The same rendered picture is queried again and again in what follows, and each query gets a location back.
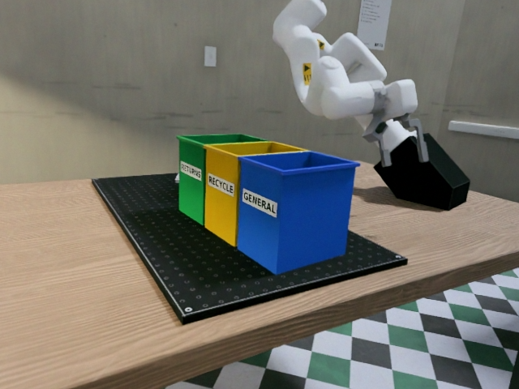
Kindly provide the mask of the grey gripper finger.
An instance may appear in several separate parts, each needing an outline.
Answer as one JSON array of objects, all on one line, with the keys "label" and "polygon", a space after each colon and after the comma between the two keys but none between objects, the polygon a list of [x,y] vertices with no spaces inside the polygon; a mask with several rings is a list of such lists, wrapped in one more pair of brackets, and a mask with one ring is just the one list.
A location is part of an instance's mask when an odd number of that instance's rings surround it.
[{"label": "grey gripper finger", "polygon": [[409,117],[410,117],[409,114],[405,113],[403,115],[394,117],[392,121],[395,122],[395,121],[401,120],[402,128],[407,128],[407,127],[411,127],[411,126],[415,127],[416,137],[417,137],[416,144],[417,144],[417,150],[418,150],[418,159],[420,162],[427,161],[428,160],[427,146],[426,146],[426,142],[423,141],[421,122],[417,118],[409,119]]},{"label": "grey gripper finger", "polygon": [[381,154],[383,166],[391,165],[392,162],[391,162],[390,151],[389,151],[389,148],[385,149],[383,135],[382,135],[381,139],[379,140],[379,145],[380,145],[380,154]]}]

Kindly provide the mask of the yellow bin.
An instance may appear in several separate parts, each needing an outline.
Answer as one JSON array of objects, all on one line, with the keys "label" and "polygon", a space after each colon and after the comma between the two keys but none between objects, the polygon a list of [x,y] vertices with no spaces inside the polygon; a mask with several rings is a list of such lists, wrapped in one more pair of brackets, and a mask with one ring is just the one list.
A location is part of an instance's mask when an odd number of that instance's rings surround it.
[{"label": "yellow bin", "polygon": [[276,142],[203,145],[206,150],[205,228],[238,246],[241,161],[238,156],[309,152]]}]

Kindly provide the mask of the blue bin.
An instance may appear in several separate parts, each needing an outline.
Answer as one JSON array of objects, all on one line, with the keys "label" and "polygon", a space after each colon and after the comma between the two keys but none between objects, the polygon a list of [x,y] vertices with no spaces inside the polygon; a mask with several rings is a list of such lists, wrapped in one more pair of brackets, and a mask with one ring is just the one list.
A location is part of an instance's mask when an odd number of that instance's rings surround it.
[{"label": "blue bin", "polygon": [[312,151],[238,160],[238,250],[276,275],[345,254],[361,163]]}]

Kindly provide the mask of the green open-top bin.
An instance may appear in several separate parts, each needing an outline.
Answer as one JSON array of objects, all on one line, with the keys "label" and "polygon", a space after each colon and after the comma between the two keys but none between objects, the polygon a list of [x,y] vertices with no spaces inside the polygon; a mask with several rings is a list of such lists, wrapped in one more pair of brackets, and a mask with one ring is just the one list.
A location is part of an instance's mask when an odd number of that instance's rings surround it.
[{"label": "green open-top bin", "polygon": [[[203,145],[272,142],[244,134],[181,135],[179,140],[179,210],[205,225],[206,150]],[[185,141],[185,142],[184,142]]]}]

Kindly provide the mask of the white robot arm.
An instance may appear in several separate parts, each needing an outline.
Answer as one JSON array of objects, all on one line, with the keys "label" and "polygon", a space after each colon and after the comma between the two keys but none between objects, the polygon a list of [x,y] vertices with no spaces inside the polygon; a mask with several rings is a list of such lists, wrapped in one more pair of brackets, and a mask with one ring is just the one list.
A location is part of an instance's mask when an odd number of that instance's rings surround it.
[{"label": "white robot arm", "polygon": [[[406,132],[392,119],[383,122],[386,90],[376,79],[383,82],[387,73],[354,34],[346,33],[330,45],[320,34],[311,32],[326,14],[321,0],[292,0],[274,22],[273,40],[290,59],[298,97],[315,115],[331,119],[354,116],[365,130],[363,138],[375,141],[380,148],[383,135],[385,149],[392,151],[416,132]],[[362,121],[362,114],[368,113],[373,113],[369,125]]]}]

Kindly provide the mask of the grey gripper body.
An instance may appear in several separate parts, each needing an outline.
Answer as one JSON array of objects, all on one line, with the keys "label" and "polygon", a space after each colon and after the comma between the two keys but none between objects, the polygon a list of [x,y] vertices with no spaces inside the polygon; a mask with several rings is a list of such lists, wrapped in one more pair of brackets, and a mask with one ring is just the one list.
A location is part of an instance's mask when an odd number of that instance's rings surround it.
[{"label": "grey gripper body", "polygon": [[[378,79],[376,79],[378,80]],[[380,81],[380,80],[378,80]],[[383,121],[391,120],[394,117],[408,112],[412,113],[418,106],[415,84],[412,79],[396,80],[384,86],[386,90]],[[373,113],[362,114],[362,121],[369,125],[373,118]]]}]

